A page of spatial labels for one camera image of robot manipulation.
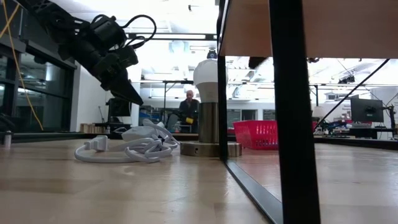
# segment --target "light bulb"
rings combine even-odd
[[[193,71],[193,82],[199,90],[201,103],[218,103],[217,60],[207,59]]]

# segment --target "floor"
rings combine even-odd
[[[315,149],[322,223],[398,223],[398,151],[329,144]],[[277,152],[245,150],[236,162],[282,200]]]
[[[83,142],[0,149],[1,223],[267,223],[218,159],[90,164]]]

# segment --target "black robotic arm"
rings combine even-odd
[[[51,39],[59,45],[58,53],[63,60],[74,58],[90,74],[101,82],[101,87],[119,98],[142,105],[142,99],[131,86],[126,68],[138,63],[135,49],[151,40],[156,33],[155,21],[146,15],[133,17],[125,26],[119,26],[116,18],[96,16],[87,22],[70,15],[48,0],[17,0],[30,15],[34,16]],[[138,36],[126,43],[123,31],[133,20],[145,17],[154,24],[149,38]],[[130,43],[142,40],[138,44]]]

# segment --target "yellow cable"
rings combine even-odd
[[[10,22],[11,22],[11,20],[12,20],[12,16],[11,16],[10,20],[8,20],[7,8],[6,8],[6,0],[3,0],[2,6],[3,6],[3,8],[4,8],[4,15],[6,16],[6,21],[7,21],[7,24],[6,24],[6,27],[5,27],[5,28],[7,28],[8,34],[9,34],[9,36],[10,36],[12,54],[14,55],[15,65],[16,65],[16,67],[17,67],[17,71],[18,71],[18,74],[19,74],[19,80],[21,81],[22,87],[23,87],[23,89],[24,89],[24,91],[25,91],[25,96],[26,96],[27,102],[28,102],[28,104],[29,104],[29,106],[30,106],[30,109],[32,110],[33,115],[35,116],[37,122],[39,123],[40,129],[41,129],[42,131],[44,131],[43,126],[42,126],[42,123],[40,122],[40,119],[37,117],[36,112],[35,112],[35,109],[33,109],[32,103],[30,102],[29,96],[28,96],[27,91],[26,91],[26,89],[25,89],[25,83],[24,83],[24,81],[23,81],[23,79],[22,79],[21,71],[19,70],[19,64],[18,64],[18,60],[17,60],[17,55],[16,55],[16,53],[15,53],[14,43],[13,43],[13,41],[12,41],[11,31],[10,31],[10,26],[9,26],[9,25],[10,25]],[[18,10],[18,8],[19,8],[19,4],[17,5],[16,10],[14,10],[14,12],[16,12],[16,11]]]
[[[6,26],[2,29],[1,33],[0,33],[0,38],[2,37],[2,35],[6,32],[6,30],[10,27],[10,23],[12,21],[12,19],[14,18],[14,16],[17,14],[17,11],[19,9],[19,4],[17,5],[17,7],[15,7],[14,12],[12,12],[10,19],[7,21]]]

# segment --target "yellow object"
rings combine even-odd
[[[192,118],[186,118],[185,122],[187,122],[188,124],[193,124],[193,119]]]
[[[19,74],[19,80],[21,81],[22,87],[23,87],[23,89],[24,89],[24,91],[25,91],[25,96],[26,96],[27,102],[28,102],[28,104],[29,104],[29,106],[30,106],[30,109],[32,110],[34,117],[36,118],[37,122],[39,123],[40,129],[43,131],[44,129],[43,129],[42,123],[40,122],[40,119],[37,117],[36,112],[35,112],[35,110],[33,109],[32,103],[30,102],[29,96],[28,96],[28,94],[27,94],[27,92],[26,92],[26,89],[25,89],[25,83],[24,83],[24,81],[23,81],[23,79],[22,79],[21,71],[19,70],[18,59],[17,59],[17,55],[16,55],[16,53],[15,53],[14,43],[13,43],[13,41],[12,41],[11,31],[10,31],[10,27],[9,27],[9,26],[10,26],[10,23],[11,23],[11,20],[14,18],[15,13],[16,13],[17,10],[19,9],[19,4],[18,4],[17,7],[15,8],[15,10],[14,10],[14,12],[12,13],[12,16],[10,17],[10,19],[8,19],[8,16],[7,16],[7,9],[6,9],[6,1],[5,1],[5,0],[3,0],[3,2],[2,2],[2,6],[3,6],[3,8],[4,8],[4,15],[5,15],[5,17],[6,17],[7,24],[6,24],[5,28],[3,28],[3,31],[1,32],[0,35],[3,35],[5,29],[8,30],[8,34],[9,34],[9,36],[10,36],[12,54],[14,55],[15,65],[16,65],[16,67],[17,67],[17,71],[18,71],[18,74]]]

